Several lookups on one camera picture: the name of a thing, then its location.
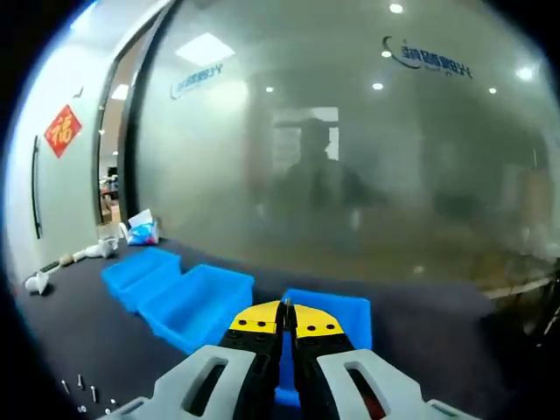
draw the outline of gray gripper bracket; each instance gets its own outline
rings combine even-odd
[[[366,380],[386,413],[385,420],[477,420],[449,405],[422,398],[420,385],[370,350],[317,358],[331,389],[340,420],[369,420],[368,409],[348,370]]]
[[[103,420],[228,420],[255,354],[218,346],[204,346],[156,381],[152,398],[139,397]],[[225,366],[202,416],[186,411],[215,366]]]

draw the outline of dark gray floor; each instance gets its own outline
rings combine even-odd
[[[436,398],[487,417],[510,396],[480,330],[480,319],[494,306],[471,285],[374,286],[291,276],[223,261],[174,241],[162,241],[160,247],[180,254],[184,270],[211,263],[252,274],[256,304],[280,298],[289,287],[370,299],[374,350],[417,380],[426,400]],[[122,244],[119,258],[140,250]],[[126,403],[151,396],[154,381],[185,358],[109,295],[100,272],[115,262],[79,262],[51,276],[48,296],[29,296],[24,290],[18,296],[53,375],[69,383],[75,405],[86,405],[90,418],[104,414],[110,398]],[[77,374],[83,375],[86,391],[77,388]],[[98,404],[88,392],[92,384],[100,394]]]

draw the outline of glass partition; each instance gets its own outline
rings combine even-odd
[[[163,235],[368,282],[549,269],[559,113],[546,59],[477,1],[185,1],[135,146]]]

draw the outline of doorway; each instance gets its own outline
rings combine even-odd
[[[119,206],[119,179],[117,175],[118,138],[128,97],[130,85],[135,77],[138,57],[150,27],[133,43],[116,64],[113,79],[108,90],[105,105],[100,106],[102,112],[99,129],[99,208],[101,224],[118,223],[121,221]]]

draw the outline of blue storage box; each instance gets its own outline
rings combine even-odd
[[[167,267],[169,271],[177,268],[180,274],[180,256],[158,248],[147,248],[142,252],[126,257],[117,264],[107,267],[101,272],[101,278],[108,286],[108,290],[114,297],[121,300],[127,309],[136,309],[132,301],[134,294],[133,286],[148,278],[149,274]]]
[[[253,304],[254,282],[252,276],[198,265],[139,312],[158,337],[192,354],[218,344],[237,313]]]
[[[318,293],[315,291],[288,289],[282,297],[289,298],[292,305],[304,305],[333,315],[356,349],[373,349],[371,310],[369,300]],[[299,407],[298,392],[294,387],[294,362],[291,357],[291,338],[283,334],[282,358],[280,359],[280,384],[276,388],[276,402]]]
[[[183,280],[180,260],[167,262],[124,289],[120,299],[127,311],[137,312],[140,305]]]

